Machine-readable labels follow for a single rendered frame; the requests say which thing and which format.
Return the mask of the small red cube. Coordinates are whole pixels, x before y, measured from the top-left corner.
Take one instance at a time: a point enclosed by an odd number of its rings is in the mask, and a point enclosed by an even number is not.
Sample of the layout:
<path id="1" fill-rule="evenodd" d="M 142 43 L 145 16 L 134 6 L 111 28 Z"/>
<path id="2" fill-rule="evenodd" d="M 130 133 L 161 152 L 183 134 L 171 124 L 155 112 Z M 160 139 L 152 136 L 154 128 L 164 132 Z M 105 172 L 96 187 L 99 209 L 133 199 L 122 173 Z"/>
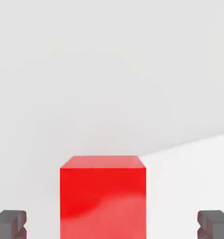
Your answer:
<path id="1" fill-rule="evenodd" d="M 60 168 L 60 239 L 147 239 L 146 202 L 139 157 L 74 156 Z"/>

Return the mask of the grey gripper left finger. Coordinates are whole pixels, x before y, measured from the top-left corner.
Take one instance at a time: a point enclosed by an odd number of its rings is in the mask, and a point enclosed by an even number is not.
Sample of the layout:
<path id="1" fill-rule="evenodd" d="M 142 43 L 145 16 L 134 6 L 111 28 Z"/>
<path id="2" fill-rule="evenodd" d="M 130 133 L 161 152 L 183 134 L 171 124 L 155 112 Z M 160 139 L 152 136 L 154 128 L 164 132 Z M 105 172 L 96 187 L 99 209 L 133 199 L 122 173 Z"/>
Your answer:
<path id="1" fill-rule="evenodd" d="M 24 225 L 27 213 L 21 210 L 3 210 L 0 212 L 0 239 L 27 239 Z"/>

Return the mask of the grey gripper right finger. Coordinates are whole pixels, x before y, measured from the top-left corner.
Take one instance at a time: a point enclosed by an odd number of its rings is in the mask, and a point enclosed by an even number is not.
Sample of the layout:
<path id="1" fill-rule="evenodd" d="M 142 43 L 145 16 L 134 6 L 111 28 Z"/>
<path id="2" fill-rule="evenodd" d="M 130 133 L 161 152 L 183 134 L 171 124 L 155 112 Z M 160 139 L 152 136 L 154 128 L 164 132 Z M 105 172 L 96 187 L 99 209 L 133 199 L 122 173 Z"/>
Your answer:
<path id="1" fill-rule="evenodd" d="M 197 239 L 224 239 L 224 212 L 221 210 L 199 211 Z"/>

